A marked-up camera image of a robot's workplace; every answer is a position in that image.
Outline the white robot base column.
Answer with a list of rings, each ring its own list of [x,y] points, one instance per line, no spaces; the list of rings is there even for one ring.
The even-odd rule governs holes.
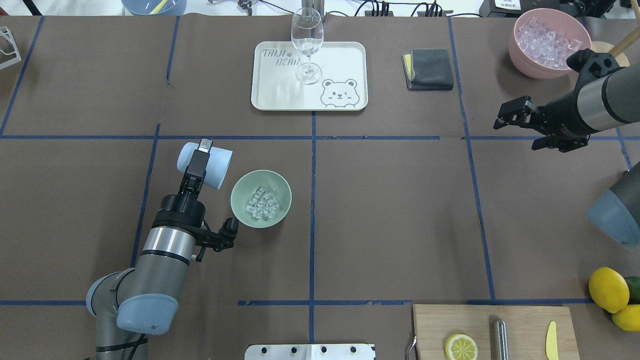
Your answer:
[[[375,360],[374,344],[254,344],[245,353],[245,360]]]

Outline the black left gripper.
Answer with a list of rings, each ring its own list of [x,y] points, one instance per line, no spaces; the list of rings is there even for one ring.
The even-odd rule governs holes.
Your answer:
[[[151,225],[152,228],[171,227],[193,236],[205,233],[202,223],[206,207],[198,200],[198,196],[206,179],[212,145],[213,141],[207,138],[202,138],[199,143],[185,144],[185,154],[190,151],[190,157],[185,166],[185,175],[180,183],[179,192],[169,194],[162,199],[160,209]]]

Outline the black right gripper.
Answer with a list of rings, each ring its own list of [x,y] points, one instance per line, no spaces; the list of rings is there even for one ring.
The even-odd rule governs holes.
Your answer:
[[[493,129],[507,126],[533,129],[544,137],[536,139],[531,149],[556,149],[561,153],[578,150],[589,144],[590,128],[578,111],[578,96],[569,93],[560,100],[537,107],[530,96],[520,96],[500,106]]]

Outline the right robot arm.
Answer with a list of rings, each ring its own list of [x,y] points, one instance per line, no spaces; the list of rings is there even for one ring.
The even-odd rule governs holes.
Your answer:
[[[595,196],[585,218],[622,249],[639,248],[639,162],[633,161],[622,128],[639,125],[639,65],[596,75],[587,69],[574,89],[546,104],[530,96],[503,103],[493,128],[537,132],[533,150],[571,155],[587,148],[612,150],[619,170]]]

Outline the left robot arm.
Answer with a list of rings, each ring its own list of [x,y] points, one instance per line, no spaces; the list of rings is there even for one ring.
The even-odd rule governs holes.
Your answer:
[[[203,138],[192,148],[179,191],[162,199],[135,266],[89,288],[86,306],[96,317],[94,359],[146,359],[148,337],[170,329],[195,246],[208,234],[198,196],[211,146]]]

